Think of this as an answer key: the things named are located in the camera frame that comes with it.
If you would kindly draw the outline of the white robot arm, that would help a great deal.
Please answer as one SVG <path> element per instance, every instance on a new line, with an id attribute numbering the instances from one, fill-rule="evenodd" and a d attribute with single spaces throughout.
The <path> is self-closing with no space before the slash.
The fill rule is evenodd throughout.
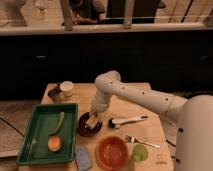
<path id="1" fill-rule="evenodd" d="M 177 123 L 174 171 L 213 171 L 213 95 L 186 99 L 177 95 L 144 90 L 121 81 L 120 74 L 108 71 L 95 79 L 96 94 L 91 113 L 98 115 L 120 96 Z"/>

